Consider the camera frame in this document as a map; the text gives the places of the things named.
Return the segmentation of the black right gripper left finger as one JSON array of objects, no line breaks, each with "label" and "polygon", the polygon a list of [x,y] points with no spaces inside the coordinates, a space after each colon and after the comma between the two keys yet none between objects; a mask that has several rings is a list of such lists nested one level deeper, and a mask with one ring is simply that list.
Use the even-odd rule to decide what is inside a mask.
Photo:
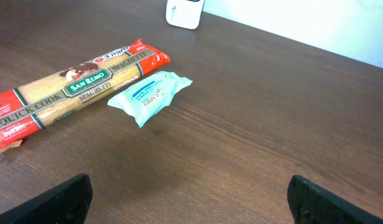
[{"label": "black right gripper left finger", "polygon": [[0,224],[83,224],[92,198],[89,175],[78,174],[0,214]]}]

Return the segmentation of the red spaghetti packet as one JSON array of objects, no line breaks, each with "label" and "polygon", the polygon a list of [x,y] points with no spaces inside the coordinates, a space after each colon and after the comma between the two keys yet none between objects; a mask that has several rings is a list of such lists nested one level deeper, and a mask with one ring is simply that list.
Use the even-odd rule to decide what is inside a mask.
[{"label": "red spaghetti packet", "polygon": [[31,134],[169,63],[138,39],[79,65],[0,93],[0,153]]}]

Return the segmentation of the mint green wet wipes pack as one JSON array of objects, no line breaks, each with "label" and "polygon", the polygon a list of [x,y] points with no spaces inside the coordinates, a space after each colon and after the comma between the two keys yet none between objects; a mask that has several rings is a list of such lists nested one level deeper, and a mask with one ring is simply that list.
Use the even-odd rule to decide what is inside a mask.
[{"label": "mint green wet wipes pack", "polygon": [[134,117],[142,128],[147,120],[171,104],[176,93],[191,84],[192,80],[174,72],[159,71],[115,95],[107,105]]}]

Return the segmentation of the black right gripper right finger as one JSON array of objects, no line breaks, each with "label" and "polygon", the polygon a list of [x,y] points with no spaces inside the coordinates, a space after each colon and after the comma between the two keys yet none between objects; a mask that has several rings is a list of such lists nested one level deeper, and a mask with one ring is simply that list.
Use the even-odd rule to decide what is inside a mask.
[{"label": "black right gripper right finger", "polygon": [[325,188],[294,175],[287,201],[297,224],[383,224],[383,219],[355,206]]}]

